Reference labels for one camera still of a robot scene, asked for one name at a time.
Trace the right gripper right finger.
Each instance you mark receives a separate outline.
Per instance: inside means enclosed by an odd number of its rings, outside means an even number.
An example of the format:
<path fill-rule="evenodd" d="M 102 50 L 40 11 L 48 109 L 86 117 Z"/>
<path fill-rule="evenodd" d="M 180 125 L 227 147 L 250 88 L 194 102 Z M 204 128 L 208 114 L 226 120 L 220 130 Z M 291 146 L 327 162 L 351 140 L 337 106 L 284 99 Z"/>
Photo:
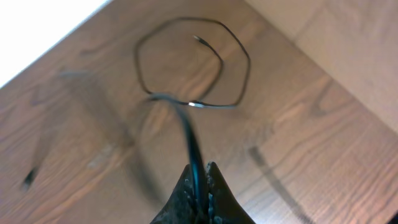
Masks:
<path fill-rule="evenodd" d="M 235 199 L 220 169 L 215 162 L 206 165 L 208 182 L 209 223 L 214 224 L 255 224 Z"/>

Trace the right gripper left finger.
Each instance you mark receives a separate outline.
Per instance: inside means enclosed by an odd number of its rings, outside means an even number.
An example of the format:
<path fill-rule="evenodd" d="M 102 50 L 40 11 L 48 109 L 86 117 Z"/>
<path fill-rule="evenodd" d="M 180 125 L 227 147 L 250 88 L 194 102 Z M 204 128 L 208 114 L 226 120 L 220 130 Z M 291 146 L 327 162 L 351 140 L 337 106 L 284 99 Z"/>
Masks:
<path fill-rule="evenodd" d="M 186 165 L 171 196 L 150 224 L 192 224 L 197 210 L 190 177 L 190 165 Z"/>

